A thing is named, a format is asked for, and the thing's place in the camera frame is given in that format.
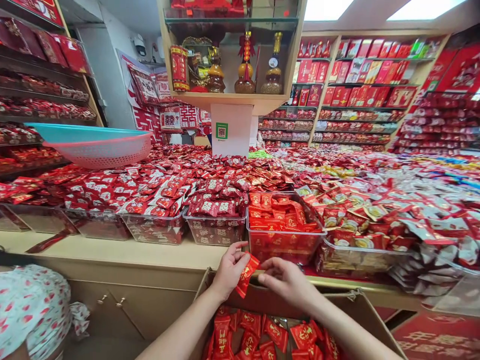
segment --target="drawer knob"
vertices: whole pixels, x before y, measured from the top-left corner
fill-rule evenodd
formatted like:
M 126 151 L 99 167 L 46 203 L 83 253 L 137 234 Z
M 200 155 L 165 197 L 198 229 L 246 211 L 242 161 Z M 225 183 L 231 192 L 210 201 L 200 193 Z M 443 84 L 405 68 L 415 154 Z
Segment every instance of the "drawer knob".
M 107 295 L 103 295 L 103 297 L 101 298 L 101 300 L 97 300 L 96 303 L 97 303 L 98 305 L 103 305 L 103 304 L 104 304 L 104 300 L 105 300 L 106 298 L 108 298 L 108 296 L 107 296 Z
M 123 308 L 123 307 L 124 307 L 124 306 L 123 306 L 124 301 L 125 301 L 125 298 L 122 297 L 121 300 L 120 300 L 120 302 L 117 302 L 117 303 L 116 303 L 116 307 L 117 307 L 117 308 Z

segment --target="pink basket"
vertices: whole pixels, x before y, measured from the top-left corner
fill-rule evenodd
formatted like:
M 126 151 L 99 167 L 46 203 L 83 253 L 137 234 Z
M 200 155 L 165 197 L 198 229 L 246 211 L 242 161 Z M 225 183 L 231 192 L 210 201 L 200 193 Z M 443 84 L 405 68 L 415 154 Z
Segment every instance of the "pink basket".
M 151 132 L 138 136 L 110 140 L 52 143 L 52 147 L 67 160 L 87 169 L 108 169 L 136 163 L 148 157 Z

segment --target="hand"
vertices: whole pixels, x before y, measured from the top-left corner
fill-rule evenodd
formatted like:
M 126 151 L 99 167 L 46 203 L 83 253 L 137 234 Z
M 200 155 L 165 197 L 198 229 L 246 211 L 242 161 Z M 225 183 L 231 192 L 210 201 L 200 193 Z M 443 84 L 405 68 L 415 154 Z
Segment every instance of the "hand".
M 221 303 L 226 301 L 240 280 L 240 275 L 250 261 L 250 254 L 237 251 L 249 244 L 248 241 L 235 242 L 223 254 L 210 288 L 218 295 Z
M 261 268 L 265 273 L 258 276 L 258 281 L 307 314 L 311 313 L 319 297 L 323 297 L 293 262 L 272 257 Z

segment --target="ceiling light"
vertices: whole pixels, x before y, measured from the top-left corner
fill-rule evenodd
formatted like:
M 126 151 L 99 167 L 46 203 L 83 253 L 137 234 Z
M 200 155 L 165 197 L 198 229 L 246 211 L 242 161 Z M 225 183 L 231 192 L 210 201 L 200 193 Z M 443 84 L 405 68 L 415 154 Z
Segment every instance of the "ceiling light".
M 464 1 L 465 0 L 410 0 L 387 20 L 433 20 Z
M 335 21 L 354 0 L 308 0 L 305 21 Z

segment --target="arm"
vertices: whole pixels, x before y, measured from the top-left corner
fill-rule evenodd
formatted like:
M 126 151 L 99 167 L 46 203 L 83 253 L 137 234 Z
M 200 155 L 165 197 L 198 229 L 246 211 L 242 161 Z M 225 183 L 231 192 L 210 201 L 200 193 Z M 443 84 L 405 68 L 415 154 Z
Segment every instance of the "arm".
M 358 360 L 402 358 L 324 297 L 297 265 L 273 257 L 262 264 L 258 281 L 321 323 Z
M 247 241 L 232 244 L 222 256 L 212 285 L 136 360 L 186 360 L 219 306 L 237 286 L 250 255 L 241 249 Z

